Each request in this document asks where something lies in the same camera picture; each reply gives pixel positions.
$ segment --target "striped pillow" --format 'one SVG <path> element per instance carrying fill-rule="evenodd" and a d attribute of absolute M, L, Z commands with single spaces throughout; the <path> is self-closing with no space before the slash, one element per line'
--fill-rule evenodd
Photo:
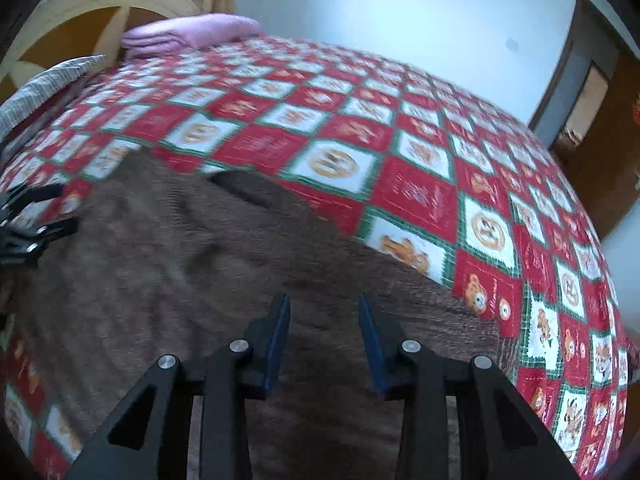
<path fill-rule="evenodd" d="M 69 59 L 29 79 L 0 106 L 0 141 L 69 83 L 100 67 L 104 59 L 104 56 Z"/>

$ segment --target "red and white checkered quilt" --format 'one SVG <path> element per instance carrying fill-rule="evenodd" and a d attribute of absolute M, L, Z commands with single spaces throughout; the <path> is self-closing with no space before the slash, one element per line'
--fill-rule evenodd
<path fill-rule="evenodd" d="M 626 351 L 593 226 L 548 152 L 513 116 L 416 67 L 260 38 L 99 76 L 0 178 L 64 182 L 21 225 L 68 214 L 128 150 L 176 171 L 255 168 L 347 234 L 497 317 L 519 338 L 513 383 L 584 479 L 615 459 Z M 9 327 L 5 414 L 39 472 L 78 454 Z"/>

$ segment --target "white wall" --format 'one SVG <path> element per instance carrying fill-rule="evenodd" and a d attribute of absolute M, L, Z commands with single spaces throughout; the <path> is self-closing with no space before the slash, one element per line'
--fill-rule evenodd
<path fill-rule="evenodd" d="M 625 324 L 640 331 L 640 202 L 602 243 Z"/>
<path fill-rule="evenodd" d="M 640 55 L 605 0 L 591 0 Z M 556 67 L 575 0 L 237 0 L 280 36 L 370 50 L 452 80 L 528 122 Z M 512 52 L 508 38 L 519 44 Z"/>

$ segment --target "headboard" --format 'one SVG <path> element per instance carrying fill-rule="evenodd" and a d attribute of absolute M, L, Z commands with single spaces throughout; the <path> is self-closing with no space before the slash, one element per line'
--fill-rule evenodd
<path fill-rule="evenodd" d="M 125 30 L 198 13 L 191 0 L 44 0 L 0 63 L 0 104 L 64 60 L 104 54 L 108 64 L 115 63 Z"/>

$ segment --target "teddy bear print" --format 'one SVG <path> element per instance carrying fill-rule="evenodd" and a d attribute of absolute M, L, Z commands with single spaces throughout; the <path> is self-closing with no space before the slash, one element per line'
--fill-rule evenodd
<path fill-rule="evenodd" d="M 486 310 L 486 289 L 480 284 L 480 280 L 475 274 L 469 276 L 469 283 L 465 291 L 466 304 L 470 306 L 476 314 L 482 314 Z"/>

